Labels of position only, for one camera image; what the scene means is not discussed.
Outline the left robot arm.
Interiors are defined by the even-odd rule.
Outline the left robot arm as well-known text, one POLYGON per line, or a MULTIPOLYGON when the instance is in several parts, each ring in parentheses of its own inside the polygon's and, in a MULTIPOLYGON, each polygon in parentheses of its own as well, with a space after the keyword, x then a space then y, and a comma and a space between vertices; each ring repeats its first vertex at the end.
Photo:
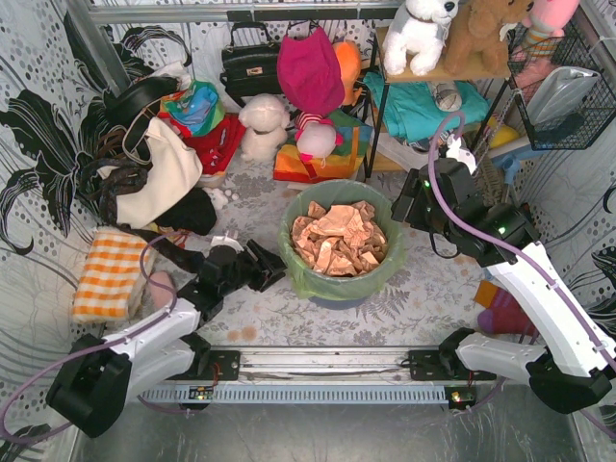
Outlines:
POLYGON ((254 241, 218 238, 197 268, 196 277, 149 317, 103 338, 78 339, 46 403, 89 437, 102 435, 127 401, 168 378, 202 375, 211 346, 198 329, 220 312, 227 295, 243 287, 265 291, 284 277, 286 265, 254 241))

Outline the blue trash bin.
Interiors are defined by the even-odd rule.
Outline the blue trash bin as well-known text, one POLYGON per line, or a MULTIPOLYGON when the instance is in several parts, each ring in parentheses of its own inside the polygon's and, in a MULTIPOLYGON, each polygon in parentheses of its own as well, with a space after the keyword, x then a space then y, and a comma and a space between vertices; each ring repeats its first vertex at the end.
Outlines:
POLYGON ((357 308, 368 301, 371 296, 365 296, 356 299, 344 299, 344 300, 333 300, 328 298, 322 298, 319 296, 311 296, 309 300, 319 306, 320 308, 333 310, 333 311, 343 311, 352 308, 357 308))

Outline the green trash bag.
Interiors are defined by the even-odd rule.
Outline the green trash bag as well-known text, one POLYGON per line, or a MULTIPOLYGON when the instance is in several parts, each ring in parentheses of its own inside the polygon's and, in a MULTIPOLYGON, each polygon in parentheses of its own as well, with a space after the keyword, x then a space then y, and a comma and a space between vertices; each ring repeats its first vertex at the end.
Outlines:
POLYGON ((284 212, 277 231, 280 256, 287 267, 295 293, 300 298, 319 296, 333 300, 356 299, 381 291, 405 260, 401 225, 391 219, 392 202, 381 192, 351 180, 329 180, 300 192, 284 212), (389 249, 385 260, 373 271, 356 277, 329 277, 309 269, 297 255, 290 237, 296 218, 305 216, 315 201, 323 208, 367 201, 375 208, 374 221, 385 233, 389 249))

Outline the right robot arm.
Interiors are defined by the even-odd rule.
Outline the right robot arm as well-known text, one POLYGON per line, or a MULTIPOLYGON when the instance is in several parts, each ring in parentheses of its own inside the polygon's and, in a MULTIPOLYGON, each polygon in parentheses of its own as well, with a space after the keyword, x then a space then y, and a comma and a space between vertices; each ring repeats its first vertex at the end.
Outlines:
POLYGON ((441 235, 513 295, 543 338, 523 346, 469 328, 439 346, 445 370, 489 372, 523 383, 550 409, 571 414, 599 403, 615 378, 615 341, 562 282, 538 234, 515 206, 488 207, 466 165, 440 158, 411 169, 392 218, 441 235))

